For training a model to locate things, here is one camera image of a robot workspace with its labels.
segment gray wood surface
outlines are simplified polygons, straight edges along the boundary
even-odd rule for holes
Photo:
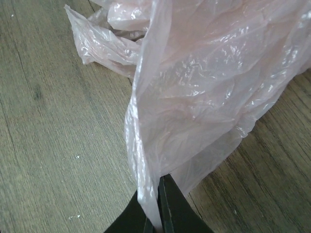
[[[135,184],[127,78],[77,55],[64,5],[0,1],[1,233],[100,233]],[[311,232],[311,72],[290,83],[239,148],[188,196],[215,232]]]

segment plastic wrinkle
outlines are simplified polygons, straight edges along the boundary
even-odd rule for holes
[[[128,163],[161,229],[159,178],[171,173],[188,194],[311,67],[311,1],[94,2],[88,19],[65,6],[75,45],[84,64],[134,78]]]

